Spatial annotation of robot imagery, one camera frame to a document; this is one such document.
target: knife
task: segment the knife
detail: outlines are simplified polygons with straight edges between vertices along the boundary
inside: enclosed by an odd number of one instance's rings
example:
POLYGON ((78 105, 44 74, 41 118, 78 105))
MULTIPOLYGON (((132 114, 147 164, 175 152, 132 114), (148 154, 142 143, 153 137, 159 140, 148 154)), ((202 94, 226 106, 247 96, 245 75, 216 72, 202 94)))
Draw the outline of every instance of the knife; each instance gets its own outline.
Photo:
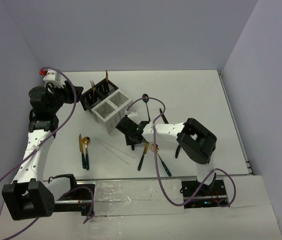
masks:
POLYGON ((137 167, 137 170, 138 170, 138 171, 141 170, 142 163, 143 163, 143 159, 144 159, 144 155, 147 153, 147 149, 148 149, 148 148, 149 148, 149 143, 147 142, 147 143, 145 144, 144 151, 143 151, 143 155, 142 155, 142 157, 141 157, 139 166, 137 167))
POLYGON ((82 142, 81 134, 79 135, 79 146, 80 146, 80 152, 81 152, 81 155, 82 155, 82 167, 84 169, 86 169, 85 158, 84 158, 84 151, 83 151, 83 142, 82 142))
MULTIPOLYGON (((169 124, 169 122, 167 121, 164 114, 162 115, 162 119, 163 119, 163 122, 165 124, 169 124)), ((181 150, 181 145, 178 145, 177 148, 176 148, 176 151, 175 151, 175 158, 176 159, 179 157, 180 150, 181 150)))

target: purple wall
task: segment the purple wall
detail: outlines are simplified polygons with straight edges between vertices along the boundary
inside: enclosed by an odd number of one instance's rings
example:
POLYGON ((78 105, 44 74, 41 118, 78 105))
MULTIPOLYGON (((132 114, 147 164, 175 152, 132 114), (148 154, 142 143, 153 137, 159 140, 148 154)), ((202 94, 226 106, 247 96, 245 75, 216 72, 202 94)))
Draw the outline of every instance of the purple wall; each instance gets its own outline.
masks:
POLYGON ((281 0, 259 0, 223 79, 248 158, 263 176, 282 231, 281 0))
POLYGON ((2 1, 38 59, 64 71, 222 69, 257 2, 2 1))
MULTIPOLYGON (((0 1, 0 177, 22 160, 30 110, 28 91, 41 84, 38 68, 36 58, 0 1)), ((12 178, 7 177, 4 183, 12 178)))

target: cable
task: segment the cable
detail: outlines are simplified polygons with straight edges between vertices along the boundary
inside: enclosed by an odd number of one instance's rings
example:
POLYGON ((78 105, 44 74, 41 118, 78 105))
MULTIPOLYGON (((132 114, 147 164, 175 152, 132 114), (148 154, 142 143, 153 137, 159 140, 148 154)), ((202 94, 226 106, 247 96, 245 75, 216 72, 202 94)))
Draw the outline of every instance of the cable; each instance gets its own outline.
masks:
MULTIPOLYGON (((45 66, 43 68, 41 68, 40 71, 44 70, 44 69, 51 69, 54 70, 56 72, 58 72, 59 74, 61 74, 70 84, 72 91, 73 91, 73 96, 74 96, 74 104, 73 104, 73 108, 69 114, 69 116, 67 117, 67 119, 56 129, 54 130, 49 136, 47 136, 39 145, 38 147, 42 146, 50 137, 52 137, 53 135, 55 135, 71 118, 71 116, 74 113, 75 110, 75 106, 76 106, 76 92, 75 92, 75 87, 72 84, 71 80, 60 70, 53 68, 53 67, 49 67, 49 66, 45 66)), ((24 162, 26 162, 27 160, 29 160, 34 154, 36 153, 36 150, 34 149, 26 158, 24 158, 21 162, 19 162, 15 167, 13 167, 11 170, 9 170, 6 174, 4 174, 1 178, 0 178, 0 182, 5 179, 11 172, 13 172, 14 170, 16 170, 17 168, 19 168, 24 162)))
POLYGON ((10 239, 12 239, 12 238, 14 238, 14 237, 20 235, 21 233, 25 232, 25 230, 27 230, 29 227, 31 227, 31 226, 32 226, 36 221, 38 221, 38 220, 39 220, 39 218, 34 219, 28 226, 26 226, 25 228, 23 228, 21 231, 18 231, 17 233, 15 233, 15 234, 13 234, 13 235, 11 235, 11 236, 8 236, 8 237, 6 237, 6 238, 4 238, 4 239, 2 239, 2 240, 10 240, 10 239))
POLYGON ((87 189, 87 190, 90 192, 90 194, 91 194, 92 202, 91 202, 90 210, 89 210, 89 212, 88 212, 88 214, 87 214, 87 216, 86 216, 86 219, 85 219, 84 222, 83 222, 83 224, 85 224, 87 221, 89 221, 89 220, 91 219, 90 215, 91 215, 91 213, 92 213, 92 209, 93 209, 93 206, 94 206, 94 195, 93 195, 92 190, 91 190, 89 187, 87 187, 87 186, 78 186, 78 187, 76 187, 76 188, 74 188, 74 189, 72 189, 72 190, 66 192, 65 194, 63 194, 63 196, 65 196, 65 195, 67 195, 67 194, 70 194, 70 193, 72 193, 72 192, 74 192, 74 191, 76 191, 76 190, 78 190, 78 189, 87 189))
MULTIPOLYGON (((92 213, 93 205, 94 205, 94 200, 93 200, 93 199, 94 199, 94 196, 93 196, 92 190, 91 190, 89 187, 87 187, 87 186, 78 186, 78 187, 76 187, 76 188, 74 188, 74 189, 72 189, 72 190, 66 192, 65 194, 63 194, 63 196, 64 196, 64 195, 67 195, 67 194, 70 194, 71 192, 74 192, 74 191, 76 191, 76 190, 78 190, 78 189, 87 189, 87 190, 90 192, 90 194, 91 194, 92 203, 91 203, 90 210, 89 210, 89 212, 88 212, 88 214, 87 214, 87 216, 86 216, 86 218, 85 218, 85 220, 84 220, 84 222, 83 222, 83 224, 85 224, 87 221, 89 221, 89 220, 93 217, 93 216, 90 216, 91 213, 92 213)), ((27 230, 29 227, 31 227, 38 219, 39 219, 39 218, 34 219, 28 226, 26 226, 26 227, 23 228, 22 230, 20 230, 20 231, 18 231, 17 233, 15 233, 15 234, 13 234, 13 235, 11 235, 11 236, 9 236, 9 237, 6 237, 6 238, 4 238, 4 239, 2 239, 2 240, 10 240, 10 239, 12 239, 12 238, 14 238, 14 237, 20 235, 21 233, 25 232, 25 230, 27 230)))
MULTIPOLYGON (((128 112, 128 110, 129 110, 136 102, 142 100, 143 98, 144 98, 144 97, 141 97, 141 98, 135 100, 133 103, 131 103, 131 105, 129 105, 129 107, 127 108, 126 112, 128 112)), ((165 107, 165 104, 164 104, 161 100, 159 100, 159 99, 157 99, 157 98, 154 98, 154 97, 146 97, 146 98, 147 98, 147 99, 156 100, 156 101, 160 102, 160 103, 163 105, 163 111, 153 120, 154 149, 156 149, 156 128, 155 128, 155 121, 156 121, 158 118, 160 118, 160 117, 164 114, 164 112, 165 112, 165 110, 166 110, 166 107, 165 107)), ((164 190, 164 187, 163 187, 163 184, 162 184, 162 180, 161 180, 161 177, 160 177, 160 172, 159 172, 158 163, 157 163, 157 152, 156 152, 156 151, 154 152, 154 162, 155 162, 155 170, 156 170, 157 180, 158 180, 158 182, 159 182, 159 185, 160 185, 160 188, 161 188, 161 190, 162 190, 162 193, 163 193, 163 195, 165 196, 165 198, 167 199, 167 201, 170 202, 170 203, 171 203, 172 205, 174 205, 174 206, 182 207, 182 206, 188 204, 188 203, 195 197, 195 195, 196 195, 196 194, 198 193, 198 191, 201 189, 201 187, 203 186, 203 184, 205 183, 205 181, 209 178, 209 176, 210 176, 211 174, 213 174, 213 172, 215 172, 215 171, 220 171, 220 172, 224 173, 224 174, 231 180, 231 182, 232 182, 232 184, 233 184, 233 188, 234 188, 234 194, 233 194, 232 200, 231 200, 227 205, 223 205, 223 206, 221 206, 220 203, 221 203, 222 201, 224 201, 224 199, 223 199, 223 200, 220 200, 220 201, 218 202, 218 206, 219 206, 219 207, 229 207, 229 206, 234 202, 234 200, 235 200, 235 197, 236 197, 236 186, 235 186, 234 180, 233 180, 232 177, 231 177, 229 174, 227 174, 224 170, 222 170, 222 169, 220 169, 220 168, 215 168, 215 169, 211 170, 211 171, 209 172, 209 174, 206 175, 206 177, 203 179, 203 181, 200 183, 200 185, 198 186, 198 188, 195 190, 195 192, 192 194, 192 196, 190 196, 189 199, 187 199, 187 200, 186 200, 185 202, 183 202, 183 203, 176 203, 176 202, 173 202, 173 201, 169 198, 169 196, 166 194, 166 192, 165 192, 165 190, 164 190)))

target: gold fork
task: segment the gold fork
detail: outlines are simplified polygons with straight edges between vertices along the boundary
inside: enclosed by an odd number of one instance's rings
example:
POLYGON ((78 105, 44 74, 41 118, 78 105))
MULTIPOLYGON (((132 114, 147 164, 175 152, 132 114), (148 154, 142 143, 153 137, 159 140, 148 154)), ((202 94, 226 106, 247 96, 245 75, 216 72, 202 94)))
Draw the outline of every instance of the gold fork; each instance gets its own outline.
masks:
POLYGON ((90 83, 91 83, 92 90, 93 90, 93 101, 95 101, 95 90, 96 90, 95 83, 92 80, 90 80, 90 83))

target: gold knife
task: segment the gold knife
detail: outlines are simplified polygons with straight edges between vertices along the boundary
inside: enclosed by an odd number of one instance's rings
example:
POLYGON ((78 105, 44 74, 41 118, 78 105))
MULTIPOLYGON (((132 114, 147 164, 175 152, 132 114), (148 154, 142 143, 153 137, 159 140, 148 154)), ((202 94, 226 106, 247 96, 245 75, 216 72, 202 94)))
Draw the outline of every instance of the gold knife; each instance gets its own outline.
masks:
POLYGON ((145 147, 144 147, 144 150, 143 150, 143 155, 142 155, 142 157, 141 157, 139 166, 137 167, 137 170, 138 170, 138 171, 141 170, 142 163, 143 163, 143 159, 144 159, 144 155, 147 153, 147 149, 148 149, 148 148, 149 148, 149 143, 147 142, 147 143, 145 144, 145 147))
POLYGON ((84 169, 86 169, 85 158, 84 158, 84 151, 83 151, 83 142, 82 142, 81 134, 79 135, 79 146, 80 146, 80 152, 81 152, 81 155, 82 155, 82 167, 84 169))

